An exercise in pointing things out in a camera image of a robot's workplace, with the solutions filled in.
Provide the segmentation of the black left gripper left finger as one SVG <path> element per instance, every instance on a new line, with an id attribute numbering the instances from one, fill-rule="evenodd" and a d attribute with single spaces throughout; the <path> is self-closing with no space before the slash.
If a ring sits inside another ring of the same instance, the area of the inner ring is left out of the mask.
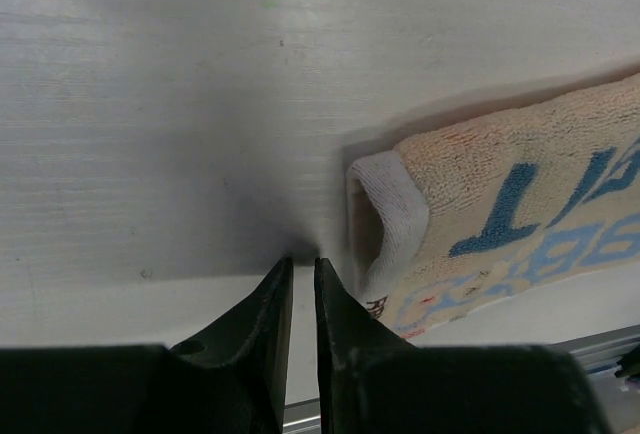
<path id="1" fill-rule="evenodd" d="M 246 298 L 170 348 L 189 367 L 178 388 L 184 433 L 283 430 L 293 261 L 279 260 Z"/>

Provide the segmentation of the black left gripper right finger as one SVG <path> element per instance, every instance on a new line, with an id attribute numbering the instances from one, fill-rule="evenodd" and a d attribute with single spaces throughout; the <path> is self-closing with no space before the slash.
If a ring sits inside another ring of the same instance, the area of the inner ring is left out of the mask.
<path id="1" fill-rule="evenodd" d="M 415 347 L 374 319 L 347 292 L 327 258 L 315 260 L 314 296 L 321 431 L 346 433 L 356 411 L 353 355 Z"/>

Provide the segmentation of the orange blue printed towel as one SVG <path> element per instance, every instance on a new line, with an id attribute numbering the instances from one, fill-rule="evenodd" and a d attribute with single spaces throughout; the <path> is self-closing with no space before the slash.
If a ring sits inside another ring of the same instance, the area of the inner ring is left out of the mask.
<path id="1" fill-rule="evenodd" d="M 639 259 L 639 79 L 412 135 L 347 170 L 355 299 L 402 338 Z"/>

